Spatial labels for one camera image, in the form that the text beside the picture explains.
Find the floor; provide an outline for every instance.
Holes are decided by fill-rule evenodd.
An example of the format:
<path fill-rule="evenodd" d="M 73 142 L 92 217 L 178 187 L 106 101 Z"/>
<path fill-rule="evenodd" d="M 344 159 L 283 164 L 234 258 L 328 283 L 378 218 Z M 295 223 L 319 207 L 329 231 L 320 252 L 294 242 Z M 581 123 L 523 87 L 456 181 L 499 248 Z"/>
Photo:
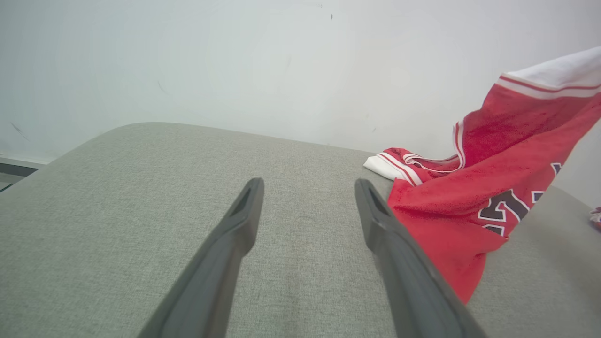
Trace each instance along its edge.
<path fill-rule="evenodd" d="M 23 176 L 0 173 L 0 192 L 24 178 Z"/>

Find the stripe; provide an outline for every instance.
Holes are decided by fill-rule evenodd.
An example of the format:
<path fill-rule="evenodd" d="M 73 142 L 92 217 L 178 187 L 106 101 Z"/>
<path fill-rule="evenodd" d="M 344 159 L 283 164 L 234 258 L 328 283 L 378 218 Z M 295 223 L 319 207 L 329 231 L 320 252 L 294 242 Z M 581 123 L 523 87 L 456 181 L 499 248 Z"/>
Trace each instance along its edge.
<path fill-rule="evenodd" d="M 459 170 L 465 166 L 465 153 L 463 152 L 463 121 L 459 121 L 455 124 L 453 132 L 453 145 L 455 146 L 455 151 L 459 155 L 459 167 L 457 167 L 457 170 Z"/>
<path fill-rule="evenodd" d="M 415 182 L 413 182 L 411 180 L 411 177 L 409 176 L 409 173 L 407 171 L 405 171 L 404 169 L 402 169 L 398 165 L 395 165 L 394 163 L 392 163 L 392 161 L 390 161 L 388 158 L 382 156 L 382 153 L 376 154 L 376 157 L 378 157 L 379 159 L 381 159 L 382 161 L 384 161 L 384 163 L 386 163 L 389 166 L 391 166 L 394 170 L 400 171 L 400 173 L 404 177 L 405 181 L 411 183 L 412 186 L 415 186 Z"/>
<path fill-rule="evenodd" d="M 410 159 L 422 159 L 422 160 L 427 161 L 427 162 L 433 162 L 433 163 L 437 163 L 437 164 L 447 164 L 447 163 L 454 162 L 457 159 L 457 155 L 452 155 L 451 157 L 445 158 L 445 159 L 425 158 L 425 157 L 422 157 L 422 156 L 416 155 L 416 154 L 405 154 L 405 155 L 403 155 L 403 161 L 405 161 L 405 163 L 410 164 L 410 163 L 407 162 Z"/>
<path fill-rule="evenodd" d="M 397 159 L 395 159 L 392 155 L 390 155 L 388 153 L 383 152 L 383 153 L 379 153 L 378 155 L 382 155 L 382 157 L 387 159 L 388 162 L 392 163 L 395 167 L 403 170 L 403 172 L 407 174 L 407 177 L 409 178 L 409 181 L 411 182 L 411 184 L 413 186 L 418 186 L 423 183 L 421 181 L 421 179 L 419 178 L 419 176 L 417 175 L 417 173 L 413 169 L 411 169 L 410 166 L 408 166 L 406 164 L 402 164 L 401 162 L 399 162 Z"/>
<path fill-rule="evenodd" d="M 563 87 L 551 87 L 551 86 L 548 86 L 548 85 L 538 84 L 536 82 L 532 82 L 532 81 L 520 78 L 518 76 L 511 75 L 509 73 L 503 73 L 503 74 L 501 74 L 501 76 L 499 77 L 499 79 L 503 79 L 505 81 L 513 82 L 513 83 L 519 84 L 519 85 L 523 85 L 523 86 L 528 87 L 528 88 L 532 88 L 532 89 L 536 89 L 536 90 L 540 90 L 540 91 L 545 91 L 547 93 L 557 93 L 559 91 L 569 90 L 569 89 L 591 90 L 591 89 L 598 89 L 598 88 L 601 87 L 601 84 L 598 84 L 598 85 L 589 85 L 589 86 L 566 85 L 566 86 L 563 86 Z"/>
<path fill-rule="evenodd" d="M 413 168 L 411 168 L 410 166 L 408 166 L 404 163 L 401 163 L 398 159 L 396 159 L 393 155 L 390 155 L 386 151 L 382 152 L 381 154 L 384 157 L 388 158 L 393 164 L 398 165 L 399 168 L 402 167 L 405 171 L 407 171 L 407 173 L 409 174 L 409 177 L 415 183 L 416 186 L 423 183 L 421 181 L 421 179 L 419 178 L 419 175 L 417 175 L 417 173 L 415 172 L 415 170 L 413 170 Z"/>
<path fill-rule="evenodd" d="M 496 84 L 511 91 L 515 91 L 516 93 L 541 100 L 551 100 L 558 97 L 593 97 L 597 93 L 601 92 L 601 86 L 591 87 L 589 89 L 566 87 L 562 90 L 544 90 L 542 88 L 537 88 L 521 82 L 510 81 L 509 79 L 503 77 L 499 78 Z"/>

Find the red cloth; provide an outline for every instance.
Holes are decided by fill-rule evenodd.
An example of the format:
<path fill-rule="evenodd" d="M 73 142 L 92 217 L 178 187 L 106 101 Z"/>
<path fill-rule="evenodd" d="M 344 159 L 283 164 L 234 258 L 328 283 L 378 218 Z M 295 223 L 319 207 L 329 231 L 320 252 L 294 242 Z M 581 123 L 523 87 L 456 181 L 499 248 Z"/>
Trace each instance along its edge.
<path fill-rule="evenodd" d="M 434 161 L 390 148 L 366 162 L 384 176 L 398 171 L 388 205 L 464 303 L 486 254 L 508 241 L 601 117 L 600 88 L 505 74 L 482 108 L 455 125 L 456 155 Z"/>

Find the gray cushion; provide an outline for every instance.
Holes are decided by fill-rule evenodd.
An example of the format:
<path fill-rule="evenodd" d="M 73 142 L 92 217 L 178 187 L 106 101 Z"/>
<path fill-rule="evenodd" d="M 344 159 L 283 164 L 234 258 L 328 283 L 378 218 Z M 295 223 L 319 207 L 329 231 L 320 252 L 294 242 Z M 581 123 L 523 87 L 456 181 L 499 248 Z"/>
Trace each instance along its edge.
<path fill-rule="evenodd" d="M 244 183 L 263 177 L 228 335 L 394 337 L 353 192 L 362 177 L 389 193 L 362 167 L 369 155 L 183 124 L 101 135 L 0 194 L 0 336 L 136 336 Z M 601 238 L 581 203 L 548 195 L 490 255 L 469 305 L 491 337 L 599 336 L 587 296 L 599 298 Z"/>

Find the white wall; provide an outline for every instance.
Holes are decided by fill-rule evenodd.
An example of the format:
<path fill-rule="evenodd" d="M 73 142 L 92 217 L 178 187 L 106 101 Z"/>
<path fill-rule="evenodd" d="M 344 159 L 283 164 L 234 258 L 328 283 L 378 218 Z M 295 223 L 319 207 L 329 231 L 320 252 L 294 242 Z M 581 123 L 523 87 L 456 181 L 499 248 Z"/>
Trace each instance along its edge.
<path fill-rule="evenodd" d="M 501 72 L 601 45 L 599 13 L 599 0 L 4 0 L 0 152 L 51 161 L 173 121 L 448 156 L 452 124 Z M 594 206 L 601 178 L 579 170 L 601 167 L 600 135 L 558 181 Z"/>

